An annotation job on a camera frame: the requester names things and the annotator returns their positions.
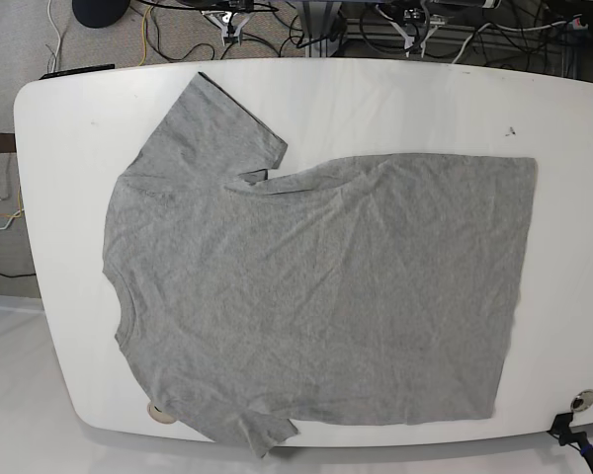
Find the grey t-shirt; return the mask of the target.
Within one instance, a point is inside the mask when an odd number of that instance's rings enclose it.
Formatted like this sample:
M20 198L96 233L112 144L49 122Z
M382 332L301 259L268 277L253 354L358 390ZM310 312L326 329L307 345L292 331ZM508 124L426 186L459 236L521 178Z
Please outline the grey t-shirt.
M395 153L271 177L287 148L198 74L119 175L103 272L149 400L258 456L299 421L490 418L536 161Z

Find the beige table grommet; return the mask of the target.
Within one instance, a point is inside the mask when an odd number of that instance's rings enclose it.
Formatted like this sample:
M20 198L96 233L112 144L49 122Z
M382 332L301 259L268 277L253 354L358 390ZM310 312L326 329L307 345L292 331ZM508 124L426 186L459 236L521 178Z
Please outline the beige table grommet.
M177 422L176 418L160 410L152 401L147 404L147 413L155 422L163 425L172 425Z

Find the silver table grommet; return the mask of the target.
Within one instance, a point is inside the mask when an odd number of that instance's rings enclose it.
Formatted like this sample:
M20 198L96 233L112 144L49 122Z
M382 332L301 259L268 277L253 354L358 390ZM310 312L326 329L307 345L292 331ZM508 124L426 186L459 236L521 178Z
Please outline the silver table grommet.
M593 389L585 389L579 392L570 403L570 410L573 413L580 413L588 410L593 405Z

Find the aluminium frame post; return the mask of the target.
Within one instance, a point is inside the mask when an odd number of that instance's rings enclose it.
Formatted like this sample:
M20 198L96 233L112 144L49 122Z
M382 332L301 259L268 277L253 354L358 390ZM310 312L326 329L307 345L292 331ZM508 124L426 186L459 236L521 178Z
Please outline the aluminium frame post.
M341 1L295 1L300 21L302 49L308 58L333 56L341 45L346 22Z

